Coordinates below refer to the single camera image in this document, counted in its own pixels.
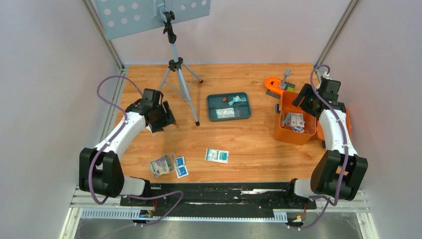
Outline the white teal dressing packet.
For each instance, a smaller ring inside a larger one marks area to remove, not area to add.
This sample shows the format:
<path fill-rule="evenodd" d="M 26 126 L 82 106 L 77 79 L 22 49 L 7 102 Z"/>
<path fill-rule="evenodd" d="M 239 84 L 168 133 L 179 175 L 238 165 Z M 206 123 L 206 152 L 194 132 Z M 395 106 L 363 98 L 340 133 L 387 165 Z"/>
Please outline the white teal dressing packet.
<path fill-rule="evenodd" d="M 289 119 L 289 126 L 290 127 L 305 127 L 305 121 L 303 114 L 299 113 L 290 113 L 290 119 Z"/>

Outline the clear bag cotton swabs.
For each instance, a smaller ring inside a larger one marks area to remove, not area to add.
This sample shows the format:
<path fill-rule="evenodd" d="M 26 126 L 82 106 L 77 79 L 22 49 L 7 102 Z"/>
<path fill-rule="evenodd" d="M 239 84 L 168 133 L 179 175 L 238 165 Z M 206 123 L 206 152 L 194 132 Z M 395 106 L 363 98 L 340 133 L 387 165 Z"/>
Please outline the clear bag cotton swabs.
<path fill-rule="evenodd" d="M 284 112 L 281 112 L 280 113 L 280 127 L 281 128 L 284 128 L 285 125 L 286 125 L 286 123 L 285 123 L 285 115 L 284 115 Z"/>

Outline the teal header tape bag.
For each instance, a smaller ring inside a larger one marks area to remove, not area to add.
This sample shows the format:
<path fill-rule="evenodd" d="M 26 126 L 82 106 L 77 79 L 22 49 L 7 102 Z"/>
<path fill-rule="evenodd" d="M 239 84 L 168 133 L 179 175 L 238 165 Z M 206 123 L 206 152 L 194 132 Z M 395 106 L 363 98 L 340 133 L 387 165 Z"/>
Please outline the teal header tape bag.
<path fill-rule="evenodd" d="M 285 123 L 288 127 L 289 126 L 289 119 L 290 119 L 290 113 L 287 114 L 286 118 L 285 118 Z M 305 127 L 301 128 L 301 127 L 290 127 L 293 131 L 295 132 L 304 132 L 305 131 Z"/>

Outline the clear bag bandage pack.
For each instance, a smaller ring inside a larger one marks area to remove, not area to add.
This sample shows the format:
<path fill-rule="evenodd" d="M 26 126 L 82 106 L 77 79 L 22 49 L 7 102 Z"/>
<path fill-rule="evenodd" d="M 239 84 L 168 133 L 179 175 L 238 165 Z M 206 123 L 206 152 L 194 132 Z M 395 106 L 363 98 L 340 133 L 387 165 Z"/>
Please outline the clear bag bandage pack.
<path fill-rule="evenodd" d="M 175 153 L 170 152 L 149 162 L 149 167 L 150 167 L 152 176 L 159 177 L 161 175 L 174 172 L 175 170 L 174 160 L 175 160 Z"/>

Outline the teal divided tray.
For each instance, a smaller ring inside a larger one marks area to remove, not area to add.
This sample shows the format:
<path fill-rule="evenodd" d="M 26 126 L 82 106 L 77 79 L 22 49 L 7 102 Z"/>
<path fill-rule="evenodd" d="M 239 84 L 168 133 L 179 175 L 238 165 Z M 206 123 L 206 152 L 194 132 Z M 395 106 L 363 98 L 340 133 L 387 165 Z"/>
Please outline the teal divided tray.
<path fill-rule="evenodd" d="M 246 97 L 246 102 L 237 102 L 234 103 L 232 106 L 228 105 L 228 102 L 232 100 L 233 97 L 240 96 Z M 223 102 L 221 99 L 223 97 L 227 97 L 227 102 Z M 207 112 L 208 117 L 211 122 L 218 122 L 218 121 L 228 121 L 228 120 L 244 120 L 250 118 L 252 112 L 250 107 L 250 100 L 246 92 L 235 92 L 235 93 L 223 93 L 223 94 L 214 94 L 207 96 Z M 224 108 L 235 108 L 240 111 L 240 117 L 238 118 L 228 118 L 228 119 L 218 119 L 216 117 L 216 109 L 224 109 Z"/>

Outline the clear bag teal gauze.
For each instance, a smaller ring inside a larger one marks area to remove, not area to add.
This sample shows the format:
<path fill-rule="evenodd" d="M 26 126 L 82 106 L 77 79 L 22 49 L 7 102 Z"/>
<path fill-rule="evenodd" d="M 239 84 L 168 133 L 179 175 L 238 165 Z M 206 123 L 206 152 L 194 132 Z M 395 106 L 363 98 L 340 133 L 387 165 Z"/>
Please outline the clear bag teal gauze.
<path fill-rule="evenodd" d="M 224 108 L 216 109 L 216 117 L 218 119 L 238 118 L 240 117 L 240 111 L 235 108 Z"/>

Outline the white teal gauze packet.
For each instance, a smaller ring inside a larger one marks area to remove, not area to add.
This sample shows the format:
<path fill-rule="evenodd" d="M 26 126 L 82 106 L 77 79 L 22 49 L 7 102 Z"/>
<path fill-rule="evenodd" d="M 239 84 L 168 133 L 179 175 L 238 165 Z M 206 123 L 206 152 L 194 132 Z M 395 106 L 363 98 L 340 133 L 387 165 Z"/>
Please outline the white teal gauze packet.
<path fill-rule="evenodd" d="M 206 150 L 205 161 L 228 163 L 229 151 L 210 149 Z"/>

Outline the teal sachet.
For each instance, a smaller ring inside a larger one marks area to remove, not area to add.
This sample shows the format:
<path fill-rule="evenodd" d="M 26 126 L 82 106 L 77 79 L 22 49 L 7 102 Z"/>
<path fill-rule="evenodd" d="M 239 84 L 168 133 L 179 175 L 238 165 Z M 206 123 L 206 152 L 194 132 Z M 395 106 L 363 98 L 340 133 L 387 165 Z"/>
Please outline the teal sachet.
<path fill-rule="evenodd" d="M 233 98 L 233 100 L 237 103 L 237 102 L 246 102 L 247 101 L 247 99 L 246 99 L 246 97 L 240 97 L 240 96 L 236 96 L 236 97 L 234 97 Z"/>
<path fill-rule="evenodd" d="M 228 102 L 229 106 L 232 106 L 234 103 L 242 102 L 243 98 L 240 98 L 239 96 L 233 97 L 231 101 Z"/>

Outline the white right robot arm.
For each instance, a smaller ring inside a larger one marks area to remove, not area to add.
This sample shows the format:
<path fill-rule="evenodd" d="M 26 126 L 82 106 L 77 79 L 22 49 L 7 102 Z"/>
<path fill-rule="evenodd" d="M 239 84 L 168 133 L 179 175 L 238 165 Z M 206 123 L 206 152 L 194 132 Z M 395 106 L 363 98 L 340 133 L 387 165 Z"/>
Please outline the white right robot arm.
<path fill-rule="evenodd" d="M 296 208 L 304 198 L 317 195 L 351 201 L 368 168 L 368 161 L 354 149 L 347 130 L 344 103 L 338 101 L 341 83 L 324 77 L 317 88 L 305 84 L 293 105 L 317 119 L 324 134 L 326 152 L 308 179 L 293 179 L 284 194 L 287 206 Z"/>

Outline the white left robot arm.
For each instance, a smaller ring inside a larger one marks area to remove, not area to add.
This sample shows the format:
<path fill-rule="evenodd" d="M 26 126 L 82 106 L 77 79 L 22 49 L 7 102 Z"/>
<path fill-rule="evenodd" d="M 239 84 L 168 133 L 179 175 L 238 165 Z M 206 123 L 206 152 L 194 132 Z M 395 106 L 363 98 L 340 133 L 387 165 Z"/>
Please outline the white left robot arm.
<path fill-rule="evenodd" d="M 112 132 L 93 148 L 79 155 L 79 187 L 105 197 L 133 196 L 141 206 L 152 201 L 149 181 L 125 176 L 121 159 L 134 138 L 143 130 L 163 131 L 176 120 L 169 103 L 158 90 L 144 89 L 140 99 L 123 110 L 123 117 Z"/>

